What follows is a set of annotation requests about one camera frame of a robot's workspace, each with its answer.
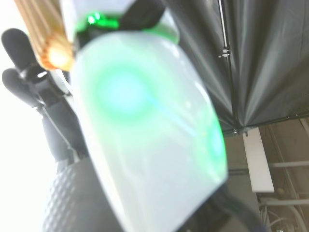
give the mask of black strap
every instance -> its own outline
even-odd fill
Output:
[[[120,18],[119,30],[142,30],[154,27],[165,11],[162,0],[136,0]]]

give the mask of white panel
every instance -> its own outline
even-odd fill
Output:
[[[248,136],[243,134],[253,192],[274,192],[269,167],[260,135],[260,130],[255,128],[248,131]]]

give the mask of textured gray surface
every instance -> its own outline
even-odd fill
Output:
[[[55,178],[42,232],[122,232],[90,159],[71,165]]]

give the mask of bright white background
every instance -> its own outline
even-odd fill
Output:
[[[0,2],[0,33],[25,29],[13,0]],[[2,45],[0,73],[13,67]],[[38,232],[55,161],[43,133],[41,116],[0,81],[0,231]]]

